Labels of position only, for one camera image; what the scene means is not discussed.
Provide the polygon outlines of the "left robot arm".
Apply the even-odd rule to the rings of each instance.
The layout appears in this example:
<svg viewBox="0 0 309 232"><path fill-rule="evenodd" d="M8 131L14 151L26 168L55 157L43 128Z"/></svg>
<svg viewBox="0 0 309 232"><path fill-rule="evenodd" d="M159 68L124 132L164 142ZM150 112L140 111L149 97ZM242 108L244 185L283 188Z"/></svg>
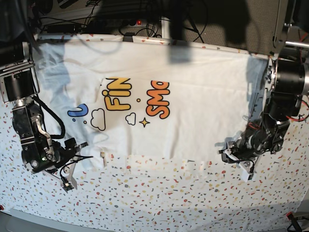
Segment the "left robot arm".
<svg viewBox="0 0 309 232"><path fill-rule="evenodd" d="M302 98L309 94L309 64L301 49L308 50L309 45L288 40L292 26L308 32L307 0L287 2L284 21L276 24L272 40L278 53L268 61L259 91L253 98L246 130L218 151L223 162L242 170L241 178L245 182L255 179L255 168L264 153L275 154L282 149L290 122L303 122L309 117L299 114L302 105L308 106Z"/></svg>

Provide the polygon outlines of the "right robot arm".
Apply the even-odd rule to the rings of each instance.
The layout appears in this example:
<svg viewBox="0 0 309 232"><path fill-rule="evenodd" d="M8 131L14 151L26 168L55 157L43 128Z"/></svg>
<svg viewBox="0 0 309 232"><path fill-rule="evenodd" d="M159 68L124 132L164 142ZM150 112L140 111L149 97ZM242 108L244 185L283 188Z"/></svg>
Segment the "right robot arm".
<svg viewBox="0 0 309 232"><path fill-rule="evenodd" d="M77 188L73 177L75 165L85 160L77 144L65 136L63 121L39 99L40 92L31 45L9 44L0 49L0 94L4 104L13 105L13 128L20 137L21 155L26 168L36 174L44 172L57 179L66 191Z"/></svg>

